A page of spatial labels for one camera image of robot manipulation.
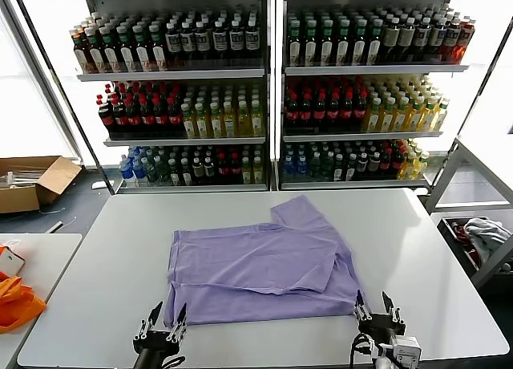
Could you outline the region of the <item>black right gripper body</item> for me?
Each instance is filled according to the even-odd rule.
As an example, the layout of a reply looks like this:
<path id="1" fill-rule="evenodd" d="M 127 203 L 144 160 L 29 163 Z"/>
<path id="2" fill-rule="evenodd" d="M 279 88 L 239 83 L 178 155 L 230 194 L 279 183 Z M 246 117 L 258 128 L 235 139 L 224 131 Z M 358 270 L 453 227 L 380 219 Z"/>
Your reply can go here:
<path id="1" fill-rule="evenodd" d="M 393 337 L 405 334 L 406 324 L 393 318 L 391 314 L 371 314 L 370 319 L 358 320 L 358 329 L 376 343 L 390 344 Z"/>

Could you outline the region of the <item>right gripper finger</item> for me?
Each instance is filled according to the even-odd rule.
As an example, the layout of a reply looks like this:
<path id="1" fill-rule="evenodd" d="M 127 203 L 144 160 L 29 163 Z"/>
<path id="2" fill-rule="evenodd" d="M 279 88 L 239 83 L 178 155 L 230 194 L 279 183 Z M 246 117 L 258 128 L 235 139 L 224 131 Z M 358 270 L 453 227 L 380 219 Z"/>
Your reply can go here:
<path id="1" fill-rule="evenodd" d="M 401 316 L 400 308 L 394 305 L 393 300 L 385 291 L 382 291 L 382 299 L 386 310 L 386 319 L 393 326 L 404 325 L 405 322 Z"/>
<path id="2" fill-rule="evenodd" d="M 357 291 L 356 301 L 354 305 L 354 315 L 358 322 L 370 322 L 372 320 L 371 313 L 364 302 L 360 290 Z"/>

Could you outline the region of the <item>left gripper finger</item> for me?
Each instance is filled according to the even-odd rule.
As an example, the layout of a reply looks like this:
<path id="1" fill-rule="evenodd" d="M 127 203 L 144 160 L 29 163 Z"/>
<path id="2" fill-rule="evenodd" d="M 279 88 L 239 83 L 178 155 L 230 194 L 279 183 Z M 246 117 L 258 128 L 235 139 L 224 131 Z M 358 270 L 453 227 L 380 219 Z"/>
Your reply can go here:
<path id="1" fill-rule="evenodd" d="M 141 321 L 139 331 L 134 337 L 135 341 L 145 339 L 146 337 L 148 337 L 149 333 L 151 331 L 153 331 L 154 326 L 156 325 L 157 320 L 160 316 L 160 311 L 161 311 L 162 305 L 163 305 L 163 302 L 160 301 L 157 304 L 157 306 L 155 306 L 150 311 L 150 314 L 148 315 L 148 317 Z"/>
<path id="2" fill-rule="evenodd" d="M 167 342 L 182 342 L 187 332 L 187 304 L 183 304 L 178 318 L 166 337 Z"/>

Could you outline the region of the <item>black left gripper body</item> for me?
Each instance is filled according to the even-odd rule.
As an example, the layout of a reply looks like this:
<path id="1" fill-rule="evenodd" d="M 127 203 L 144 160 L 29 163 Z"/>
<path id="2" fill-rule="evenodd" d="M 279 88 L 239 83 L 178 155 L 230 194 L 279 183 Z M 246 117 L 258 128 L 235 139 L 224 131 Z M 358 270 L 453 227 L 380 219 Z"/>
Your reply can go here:
<path id="1" fill-rule="evenodd" d="M 167 342 L 168 333 L 151 331 L 145 339 L 132 340 L 137 359 L 134 369 L 176 368 L 184 363 L 178 342 Z"/>

